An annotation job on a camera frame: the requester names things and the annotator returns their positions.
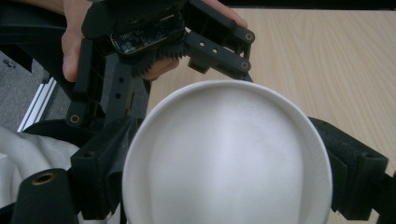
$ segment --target person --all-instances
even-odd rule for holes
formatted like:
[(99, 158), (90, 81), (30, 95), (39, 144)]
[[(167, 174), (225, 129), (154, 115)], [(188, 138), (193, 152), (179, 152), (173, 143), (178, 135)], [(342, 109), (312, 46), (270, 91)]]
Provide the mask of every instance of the person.
[[(64, 52), (64, 77), (76, 82), (81, 40), (84, 35), (81, 25), (92, 2), (87, 0), (10, 0), (43, 7), (65, 15), (67, 28), (62, 37)], [(208, 5), (233, 19), (237, 24), (248, 27), (247, 23), (233, 10), (217, 0), (203, 0)], [(176, 68), (178, 60), (160, 59), (144, 75), (145, 79), (155, 79)], [(23, 179), (50, 168), (69, 169), (69, 158), (78, 147), (49, 137), (27, 133), (15, 133), (0, 127), (0, 208), (14, 203)]]
[[(81, 25), (85, 14), (92, 2), (88, 0), (12, 0), (25, 4), (43, 7), (50, 11), (63, 14), (66, 17), (67, 28), (62, 37), (62, 49), (64, 52), (64, 77), (70, 82), (76, 82), (78, 73), (78, 57), (81, 40), (84, 35)], [(235, 20), (237, 24), (248, 27), (248, 24), (229, 7), (224, 6), (218, 0), (202, 0), (226, 17)], [(166, 72), (176, 68), (178, 60), (160, 59), (144, 75), (145, 79), (152, 80)]]

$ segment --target hand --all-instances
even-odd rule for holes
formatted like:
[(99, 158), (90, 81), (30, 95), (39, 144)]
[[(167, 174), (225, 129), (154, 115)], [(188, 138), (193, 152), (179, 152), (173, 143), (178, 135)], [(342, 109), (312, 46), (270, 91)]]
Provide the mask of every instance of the hand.
[[(235, 20), (240, 26), (248, 27), (247, 23), (241, 17), (219, 1), (203, 1), (226, 17)], [(67, 28), (62, 37), (62, 49), (64, 51), (64, 77), (70, 82), (76, 82), (77, 80), (79, 51), (81, 40), (84, 38), (84, 35), (81, 32), (81, 25), (91, 4), (92, 3), (87, 0), (64, 0), (64, 15), (67, 20)], [(160, 59), (151, 67), (143, 78), (155, 79), (177, 66), (178, 60)]]

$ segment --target light wood surface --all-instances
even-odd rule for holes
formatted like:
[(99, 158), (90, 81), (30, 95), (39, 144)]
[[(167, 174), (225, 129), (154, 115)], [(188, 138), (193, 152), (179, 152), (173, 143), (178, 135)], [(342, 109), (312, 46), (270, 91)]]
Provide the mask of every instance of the light wood surface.
[[(389, 158), (396, 169), (396, 12), (237, 9), (256, 35), (255, 83), (280, 92)], [(188, 84), (227, 78), (180, 66), (153, 82), (148, 111)], [(347, 222), (331, 212), (328, 223)]]

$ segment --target wood grain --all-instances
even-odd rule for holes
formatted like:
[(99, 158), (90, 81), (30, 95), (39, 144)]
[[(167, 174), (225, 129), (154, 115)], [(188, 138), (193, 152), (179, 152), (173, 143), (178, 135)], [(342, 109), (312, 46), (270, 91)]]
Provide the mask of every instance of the wood grain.
[[(396, 12), (236, 10), (256, 34), (250, 74), (307, 116), (323, 119), (389, 158), (396, 169)], [(227, 78), (180, 66), (153, 82), (148, 111), (188, 84)], [(373, 213), (369, 222), (375, 223)], [(347, 222), (331, 212), (328, 223)]]

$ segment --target white bowl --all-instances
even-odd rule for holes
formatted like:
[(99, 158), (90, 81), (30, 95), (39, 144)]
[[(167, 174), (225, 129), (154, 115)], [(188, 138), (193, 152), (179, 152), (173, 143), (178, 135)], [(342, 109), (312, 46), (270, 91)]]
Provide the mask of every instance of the white bowl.
[(330, 211), (331, 168), (288, 99), (244, 81), (205, 81), (145, 119), (122, 197), (134, 224), (319, 224)]

